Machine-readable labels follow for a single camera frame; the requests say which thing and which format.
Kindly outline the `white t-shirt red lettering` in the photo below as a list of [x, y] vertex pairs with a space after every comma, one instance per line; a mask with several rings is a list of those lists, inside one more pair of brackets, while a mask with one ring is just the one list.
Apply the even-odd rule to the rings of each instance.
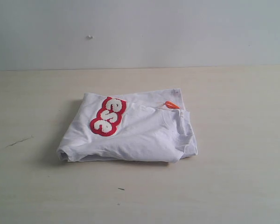
[[[168, 109], [170, 101], [180, 109]], [[170, 162], [198, 154], [180, 89], [85, 93], [57, 148], [61, 160]]]

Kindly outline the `orange ribbon neck tag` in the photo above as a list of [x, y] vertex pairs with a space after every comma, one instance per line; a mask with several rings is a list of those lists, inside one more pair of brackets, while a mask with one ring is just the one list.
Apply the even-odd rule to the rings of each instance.
[[164, 105], [168, 108], [168, 109], [180, 109], [179, 106], [177, 106], [176, 104], [170, 102], [170, 101], [166, 101], [164, 103]]

